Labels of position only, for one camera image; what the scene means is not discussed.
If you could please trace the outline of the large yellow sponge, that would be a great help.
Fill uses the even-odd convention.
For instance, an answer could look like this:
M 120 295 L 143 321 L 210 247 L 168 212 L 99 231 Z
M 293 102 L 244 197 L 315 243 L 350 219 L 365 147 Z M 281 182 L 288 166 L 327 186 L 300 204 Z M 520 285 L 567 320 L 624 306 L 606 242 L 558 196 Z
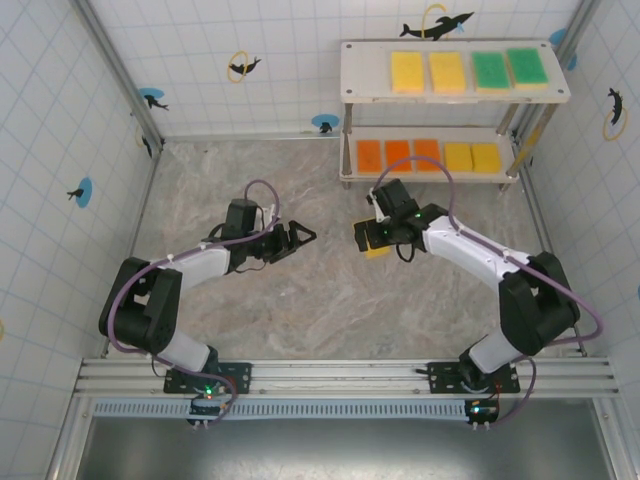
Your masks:
M 423 57 L 420 52 L 391 53 L 391 90 L 397 94 L 421 94 L 425 89 Z
M 459 52 L 433 52 L 429 54 L 431 83 L 435 94 L 463 94 L 466 78 Z
M 391 243 L 384 233 L 367 233 L 367 251 L 365 257 L 367 259 L 374 259 L 382 257 L 391 252 Z

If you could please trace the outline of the orange sponge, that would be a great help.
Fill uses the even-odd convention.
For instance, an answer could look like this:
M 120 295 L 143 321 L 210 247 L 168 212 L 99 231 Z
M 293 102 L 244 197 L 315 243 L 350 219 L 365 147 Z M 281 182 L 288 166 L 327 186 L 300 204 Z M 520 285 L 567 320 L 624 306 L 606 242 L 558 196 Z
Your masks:
M 428 157 L 429 159 L 441 163 L 441 154 L 438 141 L 435 139 L 416 139 L 413 142 L 414 155 Z M 416 162 L 416 171 L 419 173 L 440 172 L 440 168 L 426 160 Z
M 382 166 L 382 148 L 379 140 L 358 140 L 356 142 L 357 172 L 361 175 L 380 174 Z
M 388 140 L 385 142 L 385 155 L 387 166 L 392 172 L 411 173 L 413 171 L 411 161 L 407 161 L 396 165 L 400 160 L 404 160 L 411 156 L 410 145 L 408 140 Z

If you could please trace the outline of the small yellow sponge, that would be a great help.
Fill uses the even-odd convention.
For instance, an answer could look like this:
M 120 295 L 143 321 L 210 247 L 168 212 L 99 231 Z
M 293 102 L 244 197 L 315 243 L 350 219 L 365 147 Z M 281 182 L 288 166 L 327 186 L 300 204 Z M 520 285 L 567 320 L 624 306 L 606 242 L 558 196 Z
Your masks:
M 472 172 L 473 158 L 471 146 L 465 143 L 444 145 L 445 165 L 450 172 Z
M 497 174 L 502 163 L 499 148 L 494 143 L 476 143 L 471 145 L 473 171 L 478 174 Z

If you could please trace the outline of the green scrub sponge yellow base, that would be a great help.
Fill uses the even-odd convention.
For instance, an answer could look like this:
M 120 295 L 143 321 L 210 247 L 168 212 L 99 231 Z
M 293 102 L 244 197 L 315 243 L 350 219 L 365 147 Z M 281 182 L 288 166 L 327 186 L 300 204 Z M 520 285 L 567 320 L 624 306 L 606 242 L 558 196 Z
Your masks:
M 504 93 L 511 88 L 504 55 L 501 52 L 473 52 L 471 60 L 477 92 Z
M 549 79 L 536 48 L 510 48 L 506 58 L 514 87 L 521 90 L 543 89 Z

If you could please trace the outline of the white two-tier shelf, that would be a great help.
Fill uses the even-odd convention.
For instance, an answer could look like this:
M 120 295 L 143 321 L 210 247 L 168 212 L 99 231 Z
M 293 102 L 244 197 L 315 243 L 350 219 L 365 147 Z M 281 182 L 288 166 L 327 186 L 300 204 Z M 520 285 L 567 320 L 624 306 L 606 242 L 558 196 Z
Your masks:
M 536 48 L 544 64 L 549 83 L 546 88 L 521 90 L 514 87 L 506 58 L 510 48 Z M 423 57 L 425 89 L 421 94 L 397 94 L 391 90 L 391 53 L 420 52 Z M 466 91 L 463 94 L 435 94 L 431 83 L 429 54 L 459 52 L 464 65 Z M 473 52 L 501 52 L 504 55 L 511 88 L 504 93 L 479 93 L 475 89 L 471 60 Z M 571 93 L 564 72 L 550 42 L 541 40 L 393 40 L 346 41 L 341 46 L 341 102 L 345 107 L 340 140 L 340 180 L 376 181 L 379 176 L 399 178 L 405 182 L 444 182 L 443 171 L 419 173 L 416 162 L 411 173 L 392 172 L 387 166 L 385 142 L 408 140 L 411 155 L 416 139 L 438 141 L 441 163 L 445 165 L 446 143 L 494 143 L 501 157 L 497 174 L 450 172 L 457 183 L 509 184 L 518 179 L 517 170 L 524 153 L 510 137 L 509 126 L 519 106 L 524 104 L 564 104 Z M 380 174 L 357 172 L 356 142 L 379 140 L 382 148 Z

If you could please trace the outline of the small controller board green light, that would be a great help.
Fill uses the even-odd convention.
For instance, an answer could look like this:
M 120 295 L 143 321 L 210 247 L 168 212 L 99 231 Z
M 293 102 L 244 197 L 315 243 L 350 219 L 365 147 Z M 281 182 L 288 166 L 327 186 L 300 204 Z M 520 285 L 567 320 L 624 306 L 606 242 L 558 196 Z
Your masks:
M 188 423 L 193 430 L 199 427 L 208 429 L 219 423 L 234 405 L 237 396 L 236 384 L 229 378 L 225 382 L 205 385 L 190 401 L 189 415 L 195 415 L 195 418 L 189 417 Z
M 500 414 L 500 405 L 496 397 L 487 399 L 467 400 L 465 402 L 465 414 L 467 423 L 473 431 L 481 429 L 489 430 L 497 421 Z

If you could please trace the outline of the aluminium table edge rail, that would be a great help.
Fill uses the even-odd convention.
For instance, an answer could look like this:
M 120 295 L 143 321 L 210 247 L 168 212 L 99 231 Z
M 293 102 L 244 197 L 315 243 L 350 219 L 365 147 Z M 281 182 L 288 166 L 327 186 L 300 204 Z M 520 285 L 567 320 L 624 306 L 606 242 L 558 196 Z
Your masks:
M 127 254 L 127 259 L 129 257 L 132 257 L 133 254 L 135 253 L 135 247 L 140 235 L 140 230 L 141 230 L 141 225 L 144 219 L 144 215 L 145 215 L 145 211 L 147 208 L 147 204 L 149 201 L 149 196 L 150 196 L 150 192 L 151 189 L 153 187 L 153 183 L 156 177 L 156 173 L 158 170 L 158 165 L 161 162 L 162 156 L 163 156 L 163 149 L 161 148 L 159 152 L 157 152 L 152 158 L 151 158 L 151 168 L 149 171 L 149 175 L 147 177 L 144 189 L 142 191 L 143 195 L 139 204 L 139 209 L 137 211 L 136 217 L 135 217 L 135 224 L 134 224 L 134 231 L 131 235 L 130 241 L 129 241 L 129 250 L 128 250 L 128 254 Z M 135 280 L 133 279 L 133 277 L 131 277 L 130 280 L 126 280 L 124 284 L 122 284 L 121 289 L 119 289 L 116 293 L 116 296 L 114 297 L 114 304 L 113 304 L 113 308 L 117 309 L 120 306 L 120 302 L 124 299 L 126 299 L 128 292 L 131 288 L 131 286 L 135 283 Z M 104 339 L 103 345 L 101 347 L 100 350 L 100 354 L 99 357 L 100 359 L 105 359 L 110 351 L 112 342 L 111 342 L 112 337 L 107 336 Z M 136 353 L 137 350 L 134 347 L 129 347 L 127 345 L 123 345 L 122 347 L 118 347 L 118 348 L 123 348 L 125 353 L 126 350 L 131 350 L 131 352 L 129 353 Z
M 165 143 L 210 143 L 222 141 L 293 141 L 293 140 L 325 140 L 339 139 L 340 132 L 326 134 L 314 132 L 272 132 L 245 134 L 215 134 L 215 135 L 174 135 L 166 136 Z
M 532 177 L 533 158 L 526 160 L 519 168 L 519 178 L 527 200 L 531 216 L 533 218 L 534 227 L 538 237 L 538 241 L 543 250 L 554 253 L 555 249 L 551 240 L 551 236 L 544 219 L 543 211 L 539 195 L 534 186 Z M 564 357 L 588 357 L 584 342 L 578 340 L 580 336 L 579 328 L 574 325 L 563 332 L 556 340 L 555 348 L 561 356 Z

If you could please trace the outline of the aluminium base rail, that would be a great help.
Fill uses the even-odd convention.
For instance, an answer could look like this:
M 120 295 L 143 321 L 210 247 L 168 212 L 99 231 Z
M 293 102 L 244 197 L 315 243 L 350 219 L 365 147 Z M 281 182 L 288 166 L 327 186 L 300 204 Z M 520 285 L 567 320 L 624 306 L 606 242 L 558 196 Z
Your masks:
M 245 398 L 432 398 L 424 360 L 252 360 L 250 374 L 234 382 Z M 615 398 L 619 388 L 604 358 L 539 358 L 515 365 L 521 392 L 534 381 L 534 399 Z M 160 398 L 164 368 L 141 358 L 85 360 L 74 393 L 80 397 Z

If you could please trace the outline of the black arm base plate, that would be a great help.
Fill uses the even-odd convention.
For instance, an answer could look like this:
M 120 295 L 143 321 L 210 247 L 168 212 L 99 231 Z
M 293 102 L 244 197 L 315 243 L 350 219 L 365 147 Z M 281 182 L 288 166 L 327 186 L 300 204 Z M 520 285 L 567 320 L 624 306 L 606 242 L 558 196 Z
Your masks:
M 493 394 L 496 388 L 500 393 L 519 393 L 519 377 L 514 366 L 503 365 L 491 374 L 482 372 L 467 379 L 459 362 L 433 361 L 426 364 L 425 376 L 432 394 Z
M 214 375 L 225 378 L 238 394 L 248 394 L 252 378 L 252 364 L 247 362 L 223 362 Z M 220 388 L 225 393 L 230 390 L 226 384 L 211 378 L 186 374 L 176 369 L 169 370 L 164 378 L 163 392 L 166 394 L 213 395 Z

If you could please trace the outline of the aluminium frame post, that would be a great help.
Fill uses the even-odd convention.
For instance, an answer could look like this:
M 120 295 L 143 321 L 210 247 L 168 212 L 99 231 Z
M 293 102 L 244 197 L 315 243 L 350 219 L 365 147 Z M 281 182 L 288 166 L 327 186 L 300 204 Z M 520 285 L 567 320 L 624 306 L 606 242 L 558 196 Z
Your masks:
M 124 95 L 149 145 L 151 158 L 157 159 L 163 151 L 160 131 L 94 7 L 90 0 L 70 0 L 70 4 Z
M 555 48 L 556 58 L 563 72 L 576 54 L 577 46 L 602 0 L 580 0 L 576 13 L 565 31 L 563 39 Z M 558 104 L 527 106 L 515 127 L 517 153 L 529 153 L 542 136 L 547 124 L 558 108 Z

